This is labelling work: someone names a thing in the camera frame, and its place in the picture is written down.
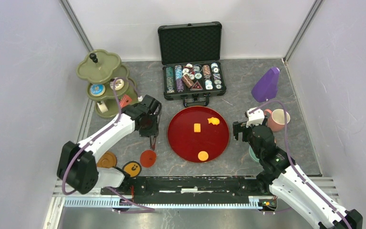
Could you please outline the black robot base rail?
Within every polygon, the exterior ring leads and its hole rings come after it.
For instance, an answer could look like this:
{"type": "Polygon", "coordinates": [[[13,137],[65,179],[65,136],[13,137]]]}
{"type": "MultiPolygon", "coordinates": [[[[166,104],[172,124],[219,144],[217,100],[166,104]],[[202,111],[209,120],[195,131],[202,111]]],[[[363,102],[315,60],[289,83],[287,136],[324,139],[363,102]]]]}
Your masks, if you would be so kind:
{"type": "Polygon", "coordinates": [[[109,208],[119,214],[160,209],[255,209],[271,212],[276,198],[254,177],[135,177],[119,187],[94,187],[65,196],[65,206],[109,208]]]}

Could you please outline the yellow rectangular biscuit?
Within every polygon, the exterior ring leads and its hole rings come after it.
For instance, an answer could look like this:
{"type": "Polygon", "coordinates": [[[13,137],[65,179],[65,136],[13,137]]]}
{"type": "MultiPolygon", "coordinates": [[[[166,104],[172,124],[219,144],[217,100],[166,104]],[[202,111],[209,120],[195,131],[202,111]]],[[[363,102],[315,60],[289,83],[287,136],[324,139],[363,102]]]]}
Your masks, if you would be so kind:
{"type": "Polygon", "coordinates": [[[195,124],[193,125],[193,131],[194,131],[195,133],[200,133],[200,132],[201,132],[201,124],[200,124],[200,123],[195,123],[195,124]]]}

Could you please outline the metal tongs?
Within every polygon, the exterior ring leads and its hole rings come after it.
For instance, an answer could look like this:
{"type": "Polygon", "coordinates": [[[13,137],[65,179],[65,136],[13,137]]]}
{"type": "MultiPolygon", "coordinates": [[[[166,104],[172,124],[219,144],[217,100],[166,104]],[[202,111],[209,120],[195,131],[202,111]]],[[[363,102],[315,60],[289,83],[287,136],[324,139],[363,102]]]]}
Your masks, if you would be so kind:
{"type": "Polygon", "coordinates": [[[150,149],[155,151],[157,143],[157,135],[150,136],[150,149]]]}

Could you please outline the pink triangular cake slice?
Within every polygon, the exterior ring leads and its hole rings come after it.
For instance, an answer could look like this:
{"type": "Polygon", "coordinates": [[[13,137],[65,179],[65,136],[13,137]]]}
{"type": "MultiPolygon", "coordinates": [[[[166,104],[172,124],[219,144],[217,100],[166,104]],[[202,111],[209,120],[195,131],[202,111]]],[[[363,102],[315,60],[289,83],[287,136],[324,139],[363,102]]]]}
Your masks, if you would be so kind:
{"type": "Polygon", "coordinates": [[[133,99],[129,95],[125,94],[120,100],[120,107],[124,108],[125,106],[130,105],[132,102],[133,99]]]}

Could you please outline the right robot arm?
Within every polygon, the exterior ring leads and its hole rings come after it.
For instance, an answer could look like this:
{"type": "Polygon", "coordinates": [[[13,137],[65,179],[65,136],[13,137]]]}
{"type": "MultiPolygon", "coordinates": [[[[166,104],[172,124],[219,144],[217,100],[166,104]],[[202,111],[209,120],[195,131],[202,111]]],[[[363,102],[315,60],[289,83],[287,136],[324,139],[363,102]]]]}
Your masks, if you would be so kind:
{"type": "Polygon", "coordinates": [[[272,130],[266,124],[247,125],[234,122],[237,140],[250,145],[263,171],[256,177],[256,189],[263,195],[282,199],[315,229],[360,229],[363,217],[355,209],[347,210],[330,198],[300,166],[275,143],[272,130]]]}

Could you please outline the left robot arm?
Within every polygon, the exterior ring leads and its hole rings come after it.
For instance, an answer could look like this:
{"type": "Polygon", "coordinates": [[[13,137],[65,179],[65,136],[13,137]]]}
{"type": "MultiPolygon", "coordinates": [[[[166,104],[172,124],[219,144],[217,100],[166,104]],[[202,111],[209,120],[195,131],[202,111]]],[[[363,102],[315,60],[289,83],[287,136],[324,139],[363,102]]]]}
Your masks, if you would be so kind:
{"type": "Polygon", "coordinates": [[[111,147],[135,131],[150,139],[158,136],[161,110],[158,100],[145,95],[140,102],[120,108],[114,119],[90,137],[65,143],[57,168],[63,194],[87,194],[96,187],[112,187],[118,194],[126,194],[131,188],[126,172],[98,167],[97,163],[111,147]]]}

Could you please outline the white roll cake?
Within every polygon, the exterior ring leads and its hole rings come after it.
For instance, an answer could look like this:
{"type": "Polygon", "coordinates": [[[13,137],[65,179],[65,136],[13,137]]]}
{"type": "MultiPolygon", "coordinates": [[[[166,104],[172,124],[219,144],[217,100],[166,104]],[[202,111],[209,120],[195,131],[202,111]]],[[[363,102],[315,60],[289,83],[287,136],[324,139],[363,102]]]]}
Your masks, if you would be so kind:
{"type": "Polygon", "coordinates": [[[105,113],[109,110],[104,101],[97,101],[96,105],[101,113],[105,113]]]}

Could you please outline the green three-tier dessert stand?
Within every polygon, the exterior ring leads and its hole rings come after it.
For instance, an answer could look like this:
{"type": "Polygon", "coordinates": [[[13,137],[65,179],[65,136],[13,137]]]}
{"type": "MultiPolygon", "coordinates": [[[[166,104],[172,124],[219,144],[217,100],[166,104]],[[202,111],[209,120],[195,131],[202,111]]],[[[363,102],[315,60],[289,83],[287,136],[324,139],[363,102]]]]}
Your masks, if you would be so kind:
{"type": "Polygon", "coordinates": [[[116,98],[120,101],[125,94],[133,99],[131,104],[138,102],[137,83],[130,77],[129,68],[122,63],[120,56],[116,53],[104,49],[93,50],[78,64],[76,74],[80,79],[88,82],[86,94],[95,103],[96,114],[102,118],[114,118],[118,114],[116,98]],[[121,90],[115,91],[110,88],[110,81],[113,78],[124,79],[125,84],[121,90]],[[89,93],[91,84],[103,84],[106,88],[105,93],[98,97],[91,96],[89,93]],[[97,101],[104,101],[109,110],[101,113],[97,108],[97,101]]]}

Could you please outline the blue donut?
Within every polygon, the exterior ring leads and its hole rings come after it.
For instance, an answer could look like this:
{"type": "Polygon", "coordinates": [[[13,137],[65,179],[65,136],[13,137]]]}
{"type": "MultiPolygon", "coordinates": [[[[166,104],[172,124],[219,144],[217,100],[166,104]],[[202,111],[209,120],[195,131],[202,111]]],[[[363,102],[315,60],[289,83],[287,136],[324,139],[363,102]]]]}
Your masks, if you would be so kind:
{"type": "Polygon", "coordinates": [[[105,86],[103,84],[91,84],[89,87],[89,93],[91,96],[98,97],[105,93],[105,86]]]}

